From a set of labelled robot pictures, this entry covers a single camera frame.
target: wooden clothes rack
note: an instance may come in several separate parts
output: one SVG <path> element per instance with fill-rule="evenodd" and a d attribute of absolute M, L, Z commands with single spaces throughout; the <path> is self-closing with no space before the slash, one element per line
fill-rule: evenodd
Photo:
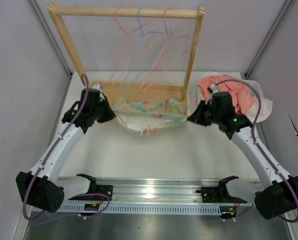
<path fill-rule="evenodd" d="M 63 21 L 62 15 L 66 16 L 107 16 L 113 17 L 137 17 L 138 8 L 121 8 L 116 12 L 115 7 L 78 7 L 78 6 L 57 6 L 56 3 L 50 2 L 47 5 L 51 19 L 61 37 L 61 40 L 68 51 L 68 54 L 76 68 L 79 76 L 85 73 L 85 69 L 74 46 L 72 38 Z M 165 9 L 162 8 L 144 8 L 140 12 L 143 18 L 163 18 Z M 198 10 L 194 9 L 170 9 L 165 13 L 166 18 L 173 19 L 196 19 L 192 37 L 192 44 L 188 65 L 186 69 L 183 85 L 153 83 L 145 92 L 140 90 L 141 83 L 133 83 L 130 88 L 122 93 L 120 92 L 120 82 L 94 80 L 90 84 L 100 83 L 103 86 L 103 92 L 107 96 L 110 105 L 115 99 L 125 97 L 128 101 L 145 100 L 145 101 L 163 101 L 166 99 L 175 99 L 179 102 L 187 100 L 187 90 L 192 72 L 192 66 L 196 48 L 199 42 L 199 35 L 204 16 L 204 7 L 200 6 Z"/>

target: gray wall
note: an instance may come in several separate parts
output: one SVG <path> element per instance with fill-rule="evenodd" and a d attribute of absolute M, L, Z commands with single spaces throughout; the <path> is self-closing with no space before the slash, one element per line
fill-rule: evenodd
<path fill-rule="evenodd" d="M 63 49 L 67 62 L 74 71 L 58 33 L 47 13 L 49 0 L 37 0 L 48 24 L 53 30 L 59 45 Z M 60 6 L 100 6 L 100 7 L 145 7 L 145 8 L 179 8 L 196 9 L 199 5 L 205 7 L 205 17 L 202 33 L 196 53 L 193 69 L 196 71 L 231 71 L 246 72 L 258 48 L 265 38 L 284 0 L 57 0 Z M 125 28 L 132 30 L 138 26 L 135 18 L 121 17 Z M 65 16 L 69 32 L 78 49 L 81 60 L 87 70 L 111 71 L 115 69 L 124 33 L 115 24 L 112 17 Z M 174 36 L 193 32 L 194 21 L 183 19 L 168 19 Z M 150 25 L 146 31 L 154 29 Z M 126 54 L 123 55 L 124 70 L 128 66 L 139 32 L 133 33 L 129 39 Z M 148 53 L 138 59 L 133 69 L 150 69 L 150 59 L 157 55 L 159 47 L 165 38 L 155 37 Z M 156 70 L 164 70 L 191 43 L 189 39 L 170 42 L 159 60 Z M 187 67 L 188 51 L 170 70 L 183 71 Z"/>
<path fill-rule="evenodd" d="M 298 0 L 251 75 L 273 100 L 264 130 L 273 155 L 298 175 Z"/>
<path fill-rule="evenodd" d="M 45 151 L 68 78 L 25 0 L 0 0 L 0 240 L 21 199 L 15 178 Z"/>

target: purple hose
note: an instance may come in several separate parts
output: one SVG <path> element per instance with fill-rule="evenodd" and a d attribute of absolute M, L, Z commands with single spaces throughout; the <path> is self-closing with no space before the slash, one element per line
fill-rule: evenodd
<path fill-rule="evenodd" d="M 244 81 L 238 80 L 238 79 L 227 79 L 227 80 L 223 80 L 223 81 L 221 81 L 221 82 L 219 82 L 219 83 L 217 83 L 215 85 L 218 86 L 219 84 L 223 84 L 225 82 L 237 82 L 237 83 L 244 84 L 244 85 L 248 86 L 254 92 L 255 96 L 257 97 L 257 99 L 259 101 L 259 108 L 258 108 L 257 114 L 255 115 L 254 121 L 252 123 L 252 128 L 251 128 L 252 139 L 253 139 L 253 142 L 255 143 L 255 145 L 258 147 L 259 151 L 262 153 L 262 155 L 264 156 L 264 158 L 267 160 L 267 162 L 272 166 L 272 168 L 276 172 L 278 172 L 278 168 L 274 165 L 274 163 L 271 161 L 271 159 L 268 157 L 268 155 L 264 152 L 264 150 L 262 149 L 262 147 L 258 143 L 256 143 L 255 126 L 256 126 L 256 122 L 257 122 L 257 119 L 258 119 L 258 117 L 260 115 L 260 110 L 261 110 L 261 101 L 260 101 L 261 99 L 260 99 L 260 96 L 259 96 L 258 92 L 253 87 L 251 87 L 250 85 L 248 85 L 247 83 L 245 83 Z M 289 191 L 290 191 L 290 193 L 291 193 L 291 195 L 293 197 L 293 200 L 295 202 L 297 211 L 298 211 L 298 198 L 295 195 L 294 190 L 292 189 L 292 187 L 289 184 L 289 182 L 287 181 L 287 179 L 281 173 L 278 173 L 278 175 L 281 177 L 281 179 L 287 185 L 287 187 L 288 187 L 288 189 L 289 189 Z M 282 216 L 279 216 L 279 218 L 281 218 L 282 220 L 284 220 L 284 221 L 286 221 L 288 223 L 296 223 L 296 222 L 298 222 L 298 214 L 297 214 L 297 217 L 295 219 L 293 219 L 293 220 L 286 219 L 286 218 L 284 218 Z"/>
<path fill-rule="evenodd" d="M 70 121 L 70 123 L 68 124 L 68 126 L 64 129 L 64 131 L 61 134 L 61 137 L 63 137 L 65 135 L 65 133 L 69 130 L 69 128 L 71 127 L 71 125 L 74 123 L 74 121 L 80 115 L 80 113 L 82 111 L 82 108 L 84 107 L 84 104 L 85 104 L 85 102 L 87 100 L 88 93 L 89 93 L 89 80 L 88 80 L 88 77 L 86 76 L 86 74 L 82 74 L 81 75 L 81 81 L 82 81 L 83 85 L 85 85 L 84 83 L 86 83 L 86 91 L 85 91 L 85 95 L 84 95 L 83 101 L 81 103 L 81 107 L 78 109 L 77 113 L 75 114 L 75 116 L 73 117 L 73 119 Z M 41 165 L 43 165 L 43 166 L 45 165 L 45 163 L 49 159 L 51 153 L 53 152 L 53 150 L 55 149 L 55 147 L 58 145 L 58 143 L 59 143 L 60 140 L 61 140 L 61 138 L 58 138 L 55 141 L 55 143 L 52 145 L 52 147 L 48 151 L 47 155 L 45 156 L 45 158 L 44 158 L 43 162 L 41 163 Z M 32 189 L 33 183 L 37 179 L 37 177 L 38 177 L 38 175 L 39 175 L 39 173 L 40 173 L 41 170 L 42 170 L 42 168 L 39 168 L 37 170 L 37 172 L 34 174 L 32 180 L 31 180 L 31 182 L 30 182 L 30 184 L 28 186 L 27 192 L 25 193 L 25 196 L 24 196 L 24 200 L 23 200 L 23 215 L 24 215 L 24 218 L 26 220 L 36 219 L 36 218 L 38 218 L 39 216 L 41 216 L 44 213 L 44 211 L 42 211 L 38 215 L 36 215 L 34 217 L 29 217 L 28 214 L 27 214 L 27 203 L 28 203 L 29 194 L 30 194 L 30 191 Z"/>

